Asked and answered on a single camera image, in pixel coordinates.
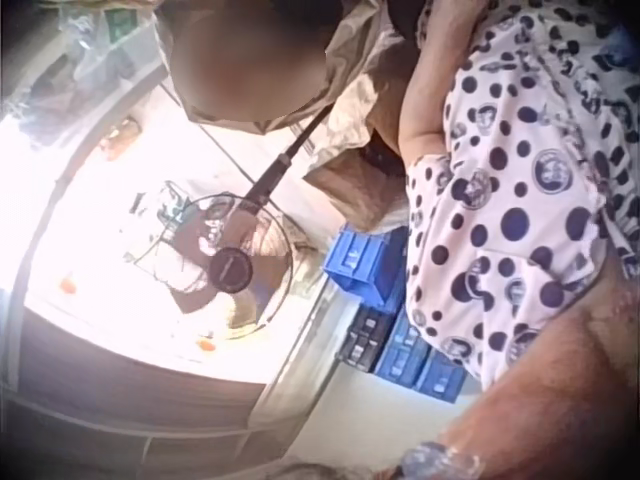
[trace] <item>floor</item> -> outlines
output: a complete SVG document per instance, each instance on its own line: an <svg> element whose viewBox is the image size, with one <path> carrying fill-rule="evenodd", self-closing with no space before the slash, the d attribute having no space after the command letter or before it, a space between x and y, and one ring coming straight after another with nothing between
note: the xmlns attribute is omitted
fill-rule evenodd
<svg viewBox="0 0 640 480"><path fill-rule="evenodd" d="M383 468L437 434L478 397L468 378L455 405L341 364L289 450L289 460Z"/></svg>

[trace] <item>polka dot pattern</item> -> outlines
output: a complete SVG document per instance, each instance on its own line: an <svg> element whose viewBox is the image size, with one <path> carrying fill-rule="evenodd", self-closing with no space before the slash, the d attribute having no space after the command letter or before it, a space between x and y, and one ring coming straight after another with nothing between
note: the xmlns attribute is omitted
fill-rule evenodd
<svg viewBox="0 0 640 480"><path fill-rule="evenodd" d="M508 121L502 120L500 122L500 133L502 133L505 137L511 135L511 124Z"/></svg>
<svg viewBox="0 0 640 480"><path fill-rule="evenodd" d="M569 239L574 242L582 240L590 217L591 213L584 207L576 207L571 210L565 224L565 230Z"/></svg>
<svg viewBox="0 0 640 480"><path fill-rule="evenodd" d="M502 85L499 83L491 84L491 87L489 87L489 93L493 98L500 98L502 96Z"/></svg>
<svg viewBox="0 0 640 480"><path fill-rule="evenodd" d="M522 208L511 208L502 217L500 229L511 242L522 240L529 231L529 216Z"/></svg>
<svg viewBox="0 0 640 480"><path fill-rule="evenodd" d="M487 227L484 225L476 225L471 230L471 245L474 247L480 248L483 247L487 240L489 239L489 232L487 231Z"/></svg>
<svg viewBox="0 0 640 480"><path fill-rule="evenodd" d="M465 92L471 94L478 89L478 81L475 79L475 77L466 77L464 80L462 80L462 89Z"/></svg>
<svg viewBox="0 0 640 480"><path fill-rule="evenodd" d="M518 119L524 123L536 123L538 121L538 112L531 107L521 107L518 110Z"/></svg>
<svg viewBox="0 0 640 480"><path fill-rule="evenodd" d="M516 273L516 264L510 258L503 258L498 264L498 272L505 278L509 278Z"/></svg>
<svg viewBox="0 0 640 480"><path fill-rule="evenodd" d="M489 348L494 352L502 352L506 344L507 334L504 332L495 332L489 337Z"/></svg>
<svg viewBox="0 0 640 480"><path fill-rule="evenodd" d="M546 283L540 290L540 303L548 308L560 308L564 303L564 290L558 282Z"/></svg>
<svg viewBox="0 0 640 480"><path fill-rule="evenodd" d="M640 141L636 112L627 105L634 96L640 100L640 82L624 84L613 97L603 89L606 95L594 98L597 89L581 82L606 85L622 68L608 51L583 42L580 32L593 35L605 27L569 3L519 3L511 5L515 16L505 15L509 5L500 7L503 25L478 32L475 53L457 75L444 105L447 168L425 166L415 176L417 185L409 180L407 189L413 213L409 273L417 269L407 308L421 311L411 319L452 362L483 381L513 365L545 321L589 287L588 278L573 282L567 275L600 267L599 257L583 254L591 222L597 220L605 238L609 218L635 217L624 224L624 235L640 241L640 197L630 193L634 178L627 168L629 141ZM498 8L497 0L491 4ZM549 41L541 42L545 34ZM564 70L551 78L558 65ZM558 110L554 100L560 97L575 107L575 119ZM588 129L575 127L596 114L598 122ZM562 136L578 148L566 148ZM576 158L576 151L591 156ZM595 207L582 198L586 174L594 174L607 196L603 214L594 218ZM613 236L607 241L616 242ZM615 246L623 266L634 260L640 269L630 245Z"/></svg>
<svg viewBox="0 0 640 480"><path fill-rule="evenodd" d="M459 213L456 213L451 219L451 228L454 230L460 230L464 225L464 217Z"/></svg>
<svg viewBox="0 0 640 480"><path fill-rule="evenodd" d="M540 268L548 271L553 263L553 252L549 247L538 247L529 258L532 262L538 264Z"/></svg>
<svg viewBox="0 0 640 480"><path fill-rule="evenodd" d="M521 141L518 143L517 152L522 158L528 157L531 153L531 144L526 140Z"/></svg>
<svg viewBox="0 0 640 480"><path fill-rule="evenodd" d="M438 266L442 266L449 260L449 250L443 245L438 245L431 251L431 261Z"/></svg>
<svg viewBox="0 0 640 480"><path fill-rule="evenodd" d="M524 198L527 196L528 192L529 192L529 187L527 186L526 183L524 182L516 183L516 186L514 188L514 193L516 194L516 197Z"/></svg>
<svg viewBox="0 0 640 480"><path fill-rule="evenodd" d="M504 170L509 163L507 152L502 147L495 147L489 153L489 163L494 170Z"/></svg>

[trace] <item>fan blade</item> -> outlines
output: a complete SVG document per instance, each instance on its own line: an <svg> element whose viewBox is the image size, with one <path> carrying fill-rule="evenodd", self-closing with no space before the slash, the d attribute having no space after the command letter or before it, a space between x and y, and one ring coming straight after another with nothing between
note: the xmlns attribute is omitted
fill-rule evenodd
<svg viewBox="0 0 640 480"><path fill-rule="evenodd" d="M251 291L257 308L257 317L267 308L271 298L282 285L290 266L288 256L257 256L251 258L253 278L247 287Z"/></svg>
<svg viewBox="0 0 640 480"><path fill-rule="evenodd" d="M257 226L258 219L254 214L242 208L236 208L227 217L220 247L240 246L248 235L253 234Z"/></svg>
<svg viewBox="0 0 640 480"><path fill-rule="evenodd" d="M176 230L171 245L186 260L207 271L211 257L202 252L198 242L200 237L206 234L205 230L208 228L204 223L205 219L206 212L194 209L189 218Z"/></svg>
<svg viewBox="0 0 640 480"><path fill-rule="evenodd" d="M218 290L210 283L207 283L207 286L202 290L196 290L194 292L181 292L171 287L169 287L169 291L176 305L178 305L180 311L185 315L202 310L218 295Z"/></svg>

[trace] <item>electric fan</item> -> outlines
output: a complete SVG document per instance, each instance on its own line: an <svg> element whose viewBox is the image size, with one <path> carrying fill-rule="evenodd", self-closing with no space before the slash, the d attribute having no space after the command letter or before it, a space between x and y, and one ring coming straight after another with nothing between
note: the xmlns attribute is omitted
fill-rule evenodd
<svg viewBox="0 0 640 480"><path fill-rule="evenodd" d="M135 263L168 287L182 313L210 311L211 337L246 337L268 325L284 302L293 278L293 250L265 206L330 110L310 123L245 197L223 193L184 201L172 195L167 197L171 205L156 209L164 229Z"/></svg>

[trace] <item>plastic bag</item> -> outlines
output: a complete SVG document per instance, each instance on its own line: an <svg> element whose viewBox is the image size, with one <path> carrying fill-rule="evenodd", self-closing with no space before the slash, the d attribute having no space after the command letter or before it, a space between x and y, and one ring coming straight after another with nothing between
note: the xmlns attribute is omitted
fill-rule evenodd
<svg viewBox="0 0 640 480"><path fill-rule="evenodd" d="M406 480L477 480L484 467L478 457L433 442L407 452L401 466Z"/></svg>
<svg viewBox="0 0 640 480"><path fill-rule="evenodd" d="M409 222L402 160L392 149L397 151L393 143L401 100L414 65L412 54L391 24L385 24L364 71L346 88L326 124L314 135L316 148L304 166L304 180L325 193L359 231L386 233ZM388 118L384 140L391 148L374 136L370 126L373 117L376 125ZM372 150L367 155L383 157L375 162L382 175L363 165L363 148Z"/></svg>
<svg viewBox="0 0 640 480"><path fill-rule="evenodd" d="M17 92L10 110L36 147L48 147L136 73L122 45L151 20L138 10L60 9L65 51L26 91Z"/></svg>

